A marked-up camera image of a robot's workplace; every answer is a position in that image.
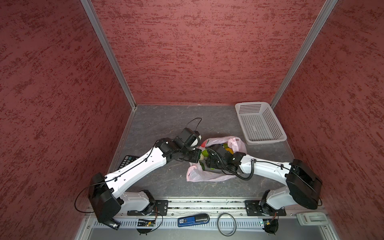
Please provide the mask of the pink printed plastic bag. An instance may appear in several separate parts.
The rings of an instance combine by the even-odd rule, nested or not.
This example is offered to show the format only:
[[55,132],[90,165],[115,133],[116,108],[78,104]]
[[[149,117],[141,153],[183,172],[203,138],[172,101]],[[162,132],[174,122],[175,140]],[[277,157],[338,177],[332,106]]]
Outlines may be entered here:
[[[199,149],[205,152],[205,147],[212,147],[215,144],[229,144],[227,149],[230,149],[232,154],[235,152],[247,153],[245,143],[235,136],[209,138],[202,143]],[[225,174],[217,167],[209,167],[207,161],[208,157],[203,156],[203,159],[198,161],[198,163],[190,164],[187,170],[187,182],[223,182],[235,178],[229,172]]]

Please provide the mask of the white perforated plastic basket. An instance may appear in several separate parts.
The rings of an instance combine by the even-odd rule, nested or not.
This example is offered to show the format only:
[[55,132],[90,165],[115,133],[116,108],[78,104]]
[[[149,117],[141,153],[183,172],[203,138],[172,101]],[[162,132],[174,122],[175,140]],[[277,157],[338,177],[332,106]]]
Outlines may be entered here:
[[275,144],[287,140],[282,125],[268,103],[237,103],[235,109],[247,145]]

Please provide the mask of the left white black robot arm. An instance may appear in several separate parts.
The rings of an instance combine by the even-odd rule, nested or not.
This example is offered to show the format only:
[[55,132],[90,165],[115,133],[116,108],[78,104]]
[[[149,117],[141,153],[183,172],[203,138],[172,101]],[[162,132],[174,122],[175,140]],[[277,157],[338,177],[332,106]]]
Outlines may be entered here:
[[157,140],[147,153],[122,169],[107,175],[95,174],[85,189],[98,222],[117,230],[120,223],[114,217],[121,210],[151,213],[155,199],[149,191],[129,193],[127,190],[152,171],[172,161],[197,163],[201,156],[201,140],[198,131],[184,128],[174,139]]

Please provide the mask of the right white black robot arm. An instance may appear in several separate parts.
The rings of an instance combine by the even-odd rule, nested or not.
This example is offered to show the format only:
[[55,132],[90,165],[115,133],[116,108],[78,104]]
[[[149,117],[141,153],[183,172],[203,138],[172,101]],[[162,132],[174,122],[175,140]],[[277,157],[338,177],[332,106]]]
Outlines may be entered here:
[[252,157],[243,152],[231,153],[223,144],[205,149],[207,167],[226,175],[249,181],[254,175],[283,184],[266,190],[259,201],[246,201],[249,216],[284,216],[285,208],[300,205],[316,210],[321,200],[322,180],[302,161],[274,162]]

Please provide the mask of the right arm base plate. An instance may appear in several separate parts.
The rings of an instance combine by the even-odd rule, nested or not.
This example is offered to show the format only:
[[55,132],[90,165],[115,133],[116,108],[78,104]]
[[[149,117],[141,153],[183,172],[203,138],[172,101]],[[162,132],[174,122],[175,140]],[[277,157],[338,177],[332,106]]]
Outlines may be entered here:
[[270,207],[268,204],[261,204],[260,201],[246,200],[245,201],[245,209],[247,212],[247,216],[253,217],[280,217],[286,216],[287,213],[285,209],[280,208],[275,210]]

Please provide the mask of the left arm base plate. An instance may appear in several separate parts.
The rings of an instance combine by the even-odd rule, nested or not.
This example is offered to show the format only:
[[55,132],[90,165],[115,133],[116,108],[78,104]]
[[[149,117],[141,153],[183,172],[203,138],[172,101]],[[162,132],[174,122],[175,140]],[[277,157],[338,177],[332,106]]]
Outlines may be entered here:
[[151,211],[128,211],[128,216],[166,216],[168,212],[168,200],[156,200]]

